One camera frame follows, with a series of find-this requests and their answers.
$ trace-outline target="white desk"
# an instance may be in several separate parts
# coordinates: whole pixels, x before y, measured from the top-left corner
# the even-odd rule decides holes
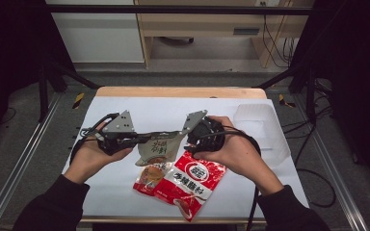
[[[222,95],[226,98],[206,98]],[[206,109],[209,115],[233,119],[241,104],[267,104],[273,108],[272,102],[265,99],[263,90],[105,88],[100,89],[92,101],[82,127],[93,126],[106,114],[129,110],[138,133],[174,131],[181,128],[188,113]],[[178,158],[183,153],[185,141],[186,138],[180,145]],[[138,159],[138,149],[135,148],[125,159],[106,166],[87,182],[91,189],[84,204],[82,222],[188,222],[175,206],[132,189],[140,173],[140,168],[134,165]],[[273,167],[273,170],[283,184],[292,186],[303,205],[308,206],[291,157]],[[246,223],[253,191],[254,184],[251,181],[228,170],[192,223]],[[255,217],[263,220],[259,208]]]

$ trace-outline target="sleeve cuff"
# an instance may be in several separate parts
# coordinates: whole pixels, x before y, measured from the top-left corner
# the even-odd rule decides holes
[[[289,222],[307,211],[288,185],[279,192],[259,196],[257,203],[269,225]]]
[[[82,209],[89,189],[89,185],[78,185],[60,175],[44,196],[65,209]]]

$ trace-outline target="person's right hand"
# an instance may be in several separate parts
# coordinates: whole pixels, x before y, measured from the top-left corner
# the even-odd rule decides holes
[[[233,127],[226,116],[210,116],[223,126]],[[246,138],[225,135],[225,144],[216,152],[197,152],[194,157],[222,164],[233,172],[251,179],[262,194],[275,193],[283,189],[280,181],[260,157],[254,146]]]

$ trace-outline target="white logo on red bag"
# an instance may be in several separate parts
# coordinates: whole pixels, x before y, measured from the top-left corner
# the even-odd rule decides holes
[[[209,178],[208,169],[201,163],[189,163],[185,166],[185,172],[196,181],[205,181]]]

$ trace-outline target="hand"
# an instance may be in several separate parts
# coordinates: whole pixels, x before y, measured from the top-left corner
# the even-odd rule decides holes
[[[223,126],[233,127],[226,116],[210,116]],[[254,146],[246,138],[237,135],[225,135],[225,143],[216,152],[197,152],[194,157],[222,164],[233,172],[251,179],[262,194],[276,193],[283,189],[282,184],[260,157]]]
[[[95,137],[88,137],[77,151],[64,176],[76,184],[83,184],[103,167],[122,160],[131,151],[132,148],[126,148],[109,156],[98,147]]]

